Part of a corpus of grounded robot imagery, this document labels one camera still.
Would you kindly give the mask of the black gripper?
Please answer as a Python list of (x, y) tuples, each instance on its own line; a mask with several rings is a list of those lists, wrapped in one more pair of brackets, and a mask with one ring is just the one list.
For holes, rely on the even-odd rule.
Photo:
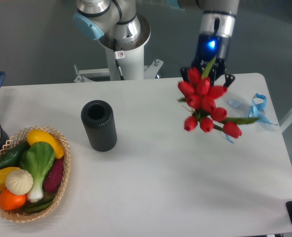
[[(226, 60), (229, 52), (231, 38), (200, 34), (198, 37), (198, 44), (194, 59), (191, 63), (191, 67), (196, 67), (200, 73), (203, 73), (207, 64), (215, 57), (215, 63), (209, 72), (209, 77), (212, 84), (226, 71)], [(180, 74), (183, 81), (189, 82), (188, 70), (191, 67), (180, 68)], [(224, 87), (230, 87), (235, 81), (233, 74), (225, 74)]]

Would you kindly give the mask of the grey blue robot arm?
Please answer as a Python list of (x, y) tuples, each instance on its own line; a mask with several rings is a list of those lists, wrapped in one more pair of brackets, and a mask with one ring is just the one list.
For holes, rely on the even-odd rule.
[[(197, 48), (191, 65), (212, 82), (225, 77), (229, 87), (235, 77), (226, 71), (226, 60), (236, 21), (237, 0), (168, 0), (174, 9), (198, 7), (203, 11)], [(136, 11), (134, 0), (78, 0), (73, 20), (78, 29), (105, 49), (108, 67), (77, 72), (80, 81), (109, 76), (110, 80), (154, 79), (163, 65), (154, 60), (144, 64), (144, 46), (151, 29)]]

